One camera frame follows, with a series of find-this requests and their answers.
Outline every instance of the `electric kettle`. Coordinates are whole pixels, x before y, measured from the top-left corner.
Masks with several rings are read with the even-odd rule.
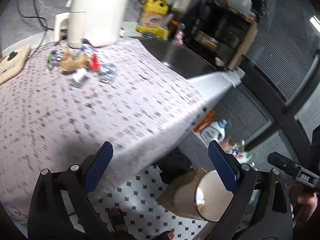
[[[128,0],[72,0],[70,12],[56,15],[54,42],[60,41],[61,24],[69,20],[68,45],[79,49],[81,40],[102,47],[119,39],[121,22]]]

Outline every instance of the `power cord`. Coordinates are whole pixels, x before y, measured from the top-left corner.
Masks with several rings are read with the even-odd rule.
[[[53,31],[53,28],[49,28],[48,25],[44,25],[44,23],[42,22],[42,17],[39,16],[39,12],[38,12],[38,8],[36,6],[36,0],[33,0],[33,9],[35,10],[36,16],[38,17],[38,22],[40,23],[40,25],[42,26],[42,28],[45,28],[48,31]]]
[[[38,49],[40,48],[40,46],[41,46],[42,43],[44,42],[45,37],[47,36],[47,29],[46,29],[46,27],[47,27],[47,25],[48,25],[48,22],[47,22],[47,20],[46,20],[45,18],[43,18],[43,17],[39,17],[39,16],[25,16],[25,15],[23,15],[23,14],[21,13],[21,10],[20,10],[19,0],[17,0],[17,10],[18,10],[18,13],[19,13],[20,17],[23,17],[23,18],[25,18],[25,19],[35,19],[35,18],[37,18],[38,20],[39,20],[39,19],[42,19],[42,20],[44,20],[44,22],[45,22],[45,25],[43,26],[44,35],[43,35],[43,37],[42,37],[42,40],[40,41],[38,47],[37,47],[37,48],[33,51],[33,53],[27,58],[27,60],[29,60],[29,59],[32,58],[32,57],[34,56],[34,54],[38,51]]]

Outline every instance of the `human hand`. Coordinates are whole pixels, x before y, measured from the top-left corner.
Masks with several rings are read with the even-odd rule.
[[[292,186],[287,187],[287,192],[290,196],[292,193]],[[307,222],[312,216],[313,212],[316,210],[316,207],[318,205],[317,193],[302,193],[298,196],[297,202],[301,205],[304,205],[304,208],[301,210],[302,213],[299,214],[299,221]]]
[[[298,203],[305,205],[303,210],[301,220],[308,221],[312,216],[313,212],[316,210],[318,205],[318,197],[316,193],[303,193],[298,196]]]

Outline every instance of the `white bottle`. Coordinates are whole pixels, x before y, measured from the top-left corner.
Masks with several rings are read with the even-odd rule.
[[[224,128],[226,127],[226,125],[227,121],[224,119],[219,122],[212,122],[201,132],[201,137],[208,145],[213,140],[216,140],[218,143],[220,143],[224,140]]]

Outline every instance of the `countertop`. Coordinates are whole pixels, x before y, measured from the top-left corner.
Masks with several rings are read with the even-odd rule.
[[[140,36],[136,23],[122,26],[125,35]],[[42,35],[17,42],[3,55],[24,44],[36,48]],[[187,81],[138,40],[122,38],[102,49],[104,60],[119,67],[115,82],[102,84],[90,73],[88,84],[75,89],[68,76],[46,68],[49,52],[66,46],[52,41],[53,32],[48,32],[36,57],[0,87],[0,201],[7,211],[14,210],[12,215],[28,215],[42,169],[66,170],[110,141],[114,157],[91,195],[92,200],[101,198],[176,147],[204,115],[202,109],[214,107],[242,75],[239,71],[232,80],[233,74],[215,72]]]

